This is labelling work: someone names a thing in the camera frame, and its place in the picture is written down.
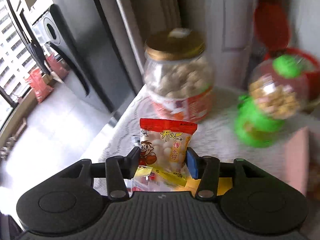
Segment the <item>ribbed black surface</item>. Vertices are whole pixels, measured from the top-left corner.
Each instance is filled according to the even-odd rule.
[[[21,240],[51,237],[26,233]],[[282,236],[255,236],[234,227],[213,203],[200,202],[189,192],[135,192],[126,201],[112,203],[90,228],[56,240],[305,240],[298,232]]]

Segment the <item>cartoon character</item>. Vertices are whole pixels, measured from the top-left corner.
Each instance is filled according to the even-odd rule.
[[[152,143],[149,141],[141,142],[139,165],[148,166],[156,162],[157,156],[153,151]]]

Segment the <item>lace tablecloth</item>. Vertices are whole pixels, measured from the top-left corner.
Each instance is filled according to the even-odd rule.
[[[277,143],[268,148],[252,148],[239,142],[233,131],[241,90],[230,88],[215,88],[215,103],[209,116],[198,124],[198,130],[192,136],[191,146],[199,156],[211,155],[222,162],[233,162],[241,157],[259,166],[270,174],[283,178],[283,144],[293,132],[308,126],[311,130],[320,132],[320,121],[304,114],[298,114],[289,119],[282,132],[279,133]],[[132,135],[140,134],[140,118],[157,118],[150,99],[143,87],[136,98],[129,105],[111,137],[107,147],[99,158],[104,162],[114,155],[126,156],[133,145]],[[106,179],[95,179],[94,188],[102,195],[105,191]]]

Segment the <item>white label on lid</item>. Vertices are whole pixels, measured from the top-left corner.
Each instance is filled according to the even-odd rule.
[[[174,37],[174,38],[185,38],[191,33],[190,29],[185,29],[185,28],[176,28],[173,29],[169,33],[169,37]]]

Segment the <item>white floor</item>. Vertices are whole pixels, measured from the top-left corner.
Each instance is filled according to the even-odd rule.
[[[27,129],[1,163],[0,211],[17,221],[15,206],[24,192],[80,160],[84,152],[86,158],[95,159],[112,132],[108,121],[107,114],[57,83],[27,117]]]

